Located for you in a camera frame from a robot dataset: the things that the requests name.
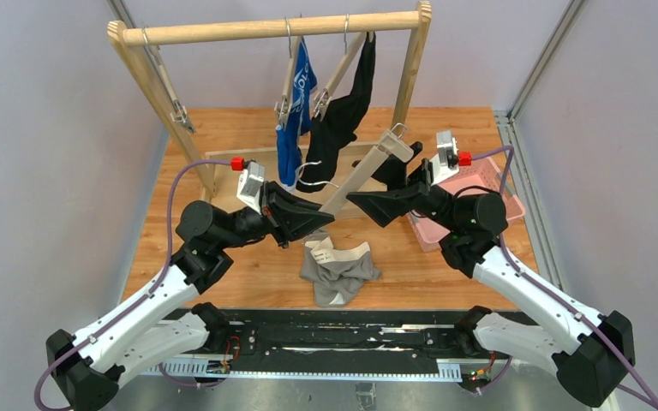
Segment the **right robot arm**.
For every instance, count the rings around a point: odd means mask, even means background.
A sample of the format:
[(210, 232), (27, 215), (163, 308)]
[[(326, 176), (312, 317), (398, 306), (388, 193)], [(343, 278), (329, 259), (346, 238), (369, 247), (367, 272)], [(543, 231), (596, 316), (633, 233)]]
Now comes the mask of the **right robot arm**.
[(503, 295), (531, 324), (476, 306), (457, 322), (469, 354), (507, 354), (550, 373), (582, 404), (597, 408), (632, 372), (636, 356), (631, 321), (601, 313), (569, 296), (516, 259), (503, 240), (508, 221), (501, 188), (471, 185), (450, 192), (439, 173), (467, 167), (468, 152), (440, 153), (410, 174), (386, 180), (386, 189), (351, 192), (347, 199), (379, 226), (415, 213), (443, 227), (440, 252), (466, 277)]

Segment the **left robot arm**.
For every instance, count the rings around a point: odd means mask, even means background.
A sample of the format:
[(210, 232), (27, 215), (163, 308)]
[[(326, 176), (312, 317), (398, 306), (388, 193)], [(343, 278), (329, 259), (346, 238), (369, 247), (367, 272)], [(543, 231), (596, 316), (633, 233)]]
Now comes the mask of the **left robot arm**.
[(234, 261), (230, 248), (271, 237), (288, 247), (334, 222), (321, 206), (275, 182), (258, 190), (258, 203), (227, 212), (204, 200), (189, 203), (176, 227), (183, 244), (142, 289), (92, 324), (55, 331), (46, 340), (48, 368), (70, 410), (100, 410), (146, 369), (187, 351), (230, 346), (230, 323), (211, 303), (200, 303), (169, 325), (159, 321), (216, 284)]

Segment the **wooden hanger of grey underwear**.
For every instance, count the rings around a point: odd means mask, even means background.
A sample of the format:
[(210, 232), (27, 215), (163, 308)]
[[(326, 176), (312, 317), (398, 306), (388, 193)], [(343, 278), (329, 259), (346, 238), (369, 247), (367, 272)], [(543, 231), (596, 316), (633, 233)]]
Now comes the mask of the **wooden hanger of grey underwear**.
[(398, 123), (394, 128), (385, 130), (378, 141), (352, 142), (344, 150), (352, 161), (347, 170), (336, 171), (340, 178), (336, 183), (332, 178), (322, 178), (316, 182), (308, 182), (304, 178), (305, 170), (322, 165), (321, 161), (306, 161), (296, 171), (296, 189), (314, 188), (311, 193), (314, 202), (321, 203), (321, 211), (331, 213), (337, 220), (364, 217), (365, 213), (346, 199), (346, 194), (359, 192), (362, 187), (373, 180), (372, 174), (382, 163), (394, 154), (403, 161), (409, 162), (422, 151), (422, 143), (416, 141), (408, 144), (402, 140), (406, 127)]

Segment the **grey underwear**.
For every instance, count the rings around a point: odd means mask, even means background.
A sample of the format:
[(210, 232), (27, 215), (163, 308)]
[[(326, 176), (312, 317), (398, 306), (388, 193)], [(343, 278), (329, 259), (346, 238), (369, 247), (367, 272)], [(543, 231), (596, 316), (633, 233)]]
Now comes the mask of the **grey underwear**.
[(338, 249), (329, 234), (319, 230), (303, 243), (299, 277), (312, 283), (317, 307), (345, 307), (366, 282), (378, 280), (380, 275), (366, 241), (357, 247)]

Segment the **wooden hanger of blue underwear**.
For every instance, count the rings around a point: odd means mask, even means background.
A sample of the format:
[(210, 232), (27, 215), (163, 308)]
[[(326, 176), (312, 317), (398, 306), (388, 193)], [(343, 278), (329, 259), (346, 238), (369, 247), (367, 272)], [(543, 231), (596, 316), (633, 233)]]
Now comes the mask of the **wooden hanger of blue underwear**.
[(290, 19), (284, 18), (287, 38), (289, 40), (289, 60), (284, 76), (282, 93), (279, 101), (275, 104), (274, 110), (277, 117), (278, 125), (285, 128), (289, 120), (289, 114), (293, 101), (293, 83), (296, 73), (297, 57), (299, 51), (300, 36), (295, 36), (292, 32)]

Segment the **blue white underwear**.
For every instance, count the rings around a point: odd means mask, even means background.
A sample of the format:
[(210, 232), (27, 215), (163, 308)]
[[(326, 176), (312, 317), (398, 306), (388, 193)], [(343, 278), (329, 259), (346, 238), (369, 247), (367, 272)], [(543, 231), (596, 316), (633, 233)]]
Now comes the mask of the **blue white underwear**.
[(310, 96), (317, 87), (317, 78), (311, 65), (304, 38), (298, 40), (295, 54), (296, 67), (291, 80), (291, 102), (288, 118), (284, 126), (278, 125), (277, 154), (278, 179), (280, 185), (289, 192), (296, 187), (296, 171), (302, 164), (299, 138), (311, 129)]

